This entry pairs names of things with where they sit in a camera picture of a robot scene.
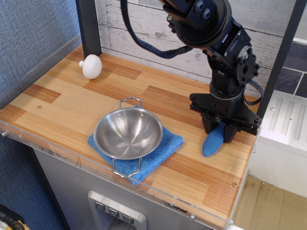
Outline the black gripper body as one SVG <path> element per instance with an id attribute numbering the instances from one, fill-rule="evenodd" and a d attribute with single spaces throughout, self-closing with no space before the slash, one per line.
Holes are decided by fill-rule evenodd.
<path id="1" fill-rule="evenodd" d="M 211 93 L 192 93 L 190 108 L 220 117 L 220 122 L 236 124 L 237 132 L 257 134 L 262 119 L 248 108 L 241 96 L 221 99 Z"/>

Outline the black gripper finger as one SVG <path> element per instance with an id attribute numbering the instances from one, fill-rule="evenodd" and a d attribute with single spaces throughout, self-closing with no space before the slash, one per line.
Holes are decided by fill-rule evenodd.
<path id="1" fill-rule="evenodd" d="M 207 112 L 202 112 L 202 123 L 207 134 L 212 132 L 220 122 L 220 117 Z"/>
<path id="2" fill-rule="evenodd" d="M 224 127 L 224 143 L 231 143 L 237 133 L 236 124 L 226 124 Z"/>

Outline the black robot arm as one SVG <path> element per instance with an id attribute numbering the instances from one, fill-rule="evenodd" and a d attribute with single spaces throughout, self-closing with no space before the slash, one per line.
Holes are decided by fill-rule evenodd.
<path id="1" fill-rule="evenodd" d="M 207 56 L 212 70 L 208 94 L 190 95 L 191 109 L 200 112 L 207 133 L 223 122 L 224 142 L 246 130 L 256 134 L 262 119 L 250 110 L 245 98 L 247 85 L 260 93 L 254 81 L 259 65 L 253 54 L 251 39 L 232 17 L 226 0 L 165 0 L 169 27 L 188 47 L 198 48 Z"/>

